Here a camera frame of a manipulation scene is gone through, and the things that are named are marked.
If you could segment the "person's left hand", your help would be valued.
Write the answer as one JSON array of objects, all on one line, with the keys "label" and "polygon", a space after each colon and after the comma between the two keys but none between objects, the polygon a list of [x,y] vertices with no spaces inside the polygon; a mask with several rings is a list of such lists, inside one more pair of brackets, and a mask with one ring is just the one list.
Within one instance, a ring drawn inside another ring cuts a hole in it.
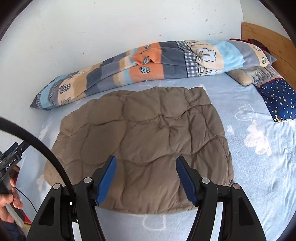
[{"label": "person's left hand", "polygon": [[6,209],[6,205],[11,203],[15,208],[22,209],[23,203],[21,202],[18,192],[16,190],[15,182],[10,178],[11,194],[1,194],[0,206],[1,206],[1,220],[8,223],[14,223],[14,218],[9,214]]}]

